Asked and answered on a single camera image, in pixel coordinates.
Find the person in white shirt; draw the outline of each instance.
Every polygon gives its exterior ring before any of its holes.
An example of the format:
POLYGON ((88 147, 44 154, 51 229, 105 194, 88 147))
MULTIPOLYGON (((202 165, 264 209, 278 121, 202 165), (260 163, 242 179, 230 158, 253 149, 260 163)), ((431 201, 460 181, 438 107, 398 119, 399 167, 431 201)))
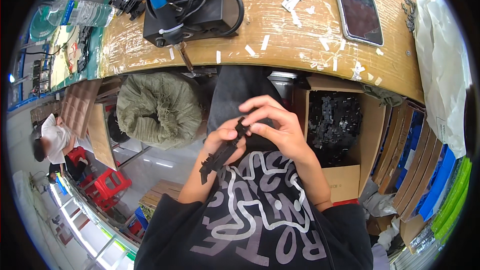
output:
POLYGON ((93 153, 88 134, 84 139, 76 137, 61 117, 50 114, 42 124, 42 136, 33 141, 33 156, 39 162, 48 158, 53 165, 63 164, 65 155, 79 146, 93 153))

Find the phone screen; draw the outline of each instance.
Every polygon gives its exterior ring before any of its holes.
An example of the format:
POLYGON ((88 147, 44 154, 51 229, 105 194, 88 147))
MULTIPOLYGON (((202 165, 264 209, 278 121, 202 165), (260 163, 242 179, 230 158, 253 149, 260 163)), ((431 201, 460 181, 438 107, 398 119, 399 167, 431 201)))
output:
POLYGON ((383 45, 380 19, 374 0, 341 0, 347 33, 361 40, 383 45))

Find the smartphone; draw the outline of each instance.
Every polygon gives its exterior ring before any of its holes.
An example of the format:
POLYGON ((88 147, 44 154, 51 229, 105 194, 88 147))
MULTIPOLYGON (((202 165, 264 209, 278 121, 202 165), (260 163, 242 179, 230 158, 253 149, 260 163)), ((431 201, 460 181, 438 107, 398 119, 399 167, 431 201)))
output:
POLYGON ((345 38, 383 46, 384 37, 375 0, 337 0, 345 38))

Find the printed graphic on shirt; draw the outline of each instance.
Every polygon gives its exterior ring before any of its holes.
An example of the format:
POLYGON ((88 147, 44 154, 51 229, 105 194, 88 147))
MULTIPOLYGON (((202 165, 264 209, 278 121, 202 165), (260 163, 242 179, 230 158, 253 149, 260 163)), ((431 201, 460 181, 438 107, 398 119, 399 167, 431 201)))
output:
POLYGON ((235 253, 252 263, 268 266, 270 258, 258 254, 262 233, 281 230, 275 249, 280 264, 288 264, 295 255, 309 261, 327 256, 318 232, 312 228, 314 217, 291 159, 279 151, 265 155, 254 151, 238 168, 227 166, 219 178, 220 189, 204 215, 219 215, 219 210, 228 214, 219 219, 204 216, 202 224, 211 230, 211 236, 190 251, 214 256, 231 242, 248 239, 246 248, 237 246, 235 253), (303 248, 297 248, 297 238, 302 240, 303 248))

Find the white plastic bag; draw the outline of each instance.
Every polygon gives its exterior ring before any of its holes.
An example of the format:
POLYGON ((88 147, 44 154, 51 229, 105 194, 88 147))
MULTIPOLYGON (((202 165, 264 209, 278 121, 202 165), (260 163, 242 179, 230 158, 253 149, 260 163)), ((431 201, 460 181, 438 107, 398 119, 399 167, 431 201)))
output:
POLYGON ((378 244, 382 245, 385 250, 390 249, 393 238, 399 234, 400 231, 400 217, 392 219, 392 226, 388 225, 386 231, 382 231, 378 235, 378 244))
POLYGON ((382 195, 376 192, 363 203, 363 206, 373 217, 395 214, 397 211, 392 206, 394 197, 395 195, 382 195))
POLYGON ((437 138, 466 154, 463 115, 471 84, 467 48, 444 0, 417 0, 415 45, 427 108, 427 122, 437 138))

